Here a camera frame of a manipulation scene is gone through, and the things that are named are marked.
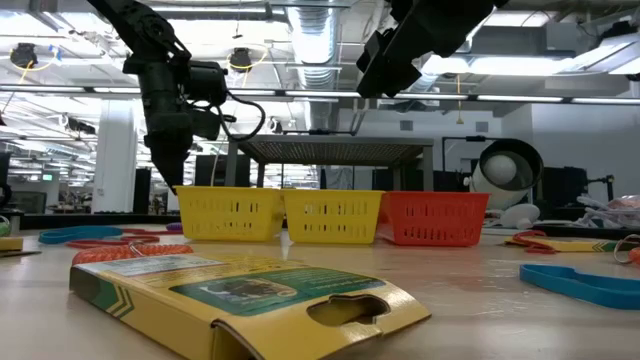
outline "green label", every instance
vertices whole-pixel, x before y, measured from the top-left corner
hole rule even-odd
[[[170,290],[233,315],[251,316],[321,296],[383,285],[378,279],[347,272],[302,268],[208,280]]]

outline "blue plastic handle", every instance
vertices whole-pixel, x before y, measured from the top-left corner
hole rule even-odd
[[[122,234],[122,229],[113,226],[74,226],[43,231],[38,241],[43,244],[62,244],[73,240],[104,239],[109,236],[120,236]]]
[[[520,280],[594,304],[640,310],[640,280],[584,274],[553,265],[520,266]]]

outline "wooden table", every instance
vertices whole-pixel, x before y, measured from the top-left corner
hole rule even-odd
[[[599,307],[518,279],[523,263],[556,263],[640,278],[610,254],[527,254],[486,237],[474,248],[197,243],[196,251],[268,255],[372,274],[407,290],[433,313],[425,322],[333,359],[639,359],[640,311]],[[184,243],[166,236],[166,243]],[[26,248],[38,247],[35,236]],[[76,250],[0,259],[0,359],[179,359],[69,293]]]

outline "metal shelf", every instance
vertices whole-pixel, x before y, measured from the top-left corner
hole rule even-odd
[[[257,135],[229,143],[226,186],[235,184],[238,150],[258,164],[258,187],[266,164],[383,166],[394,169],[394,188],[400,190],[399,166],[422,155],[424,189],[433,189],[433,140],[331,135]]]

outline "red basket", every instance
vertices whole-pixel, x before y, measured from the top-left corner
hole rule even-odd
[[[398,245],[473,246],[489,194],[392,191],[382,195],[378,237]]]

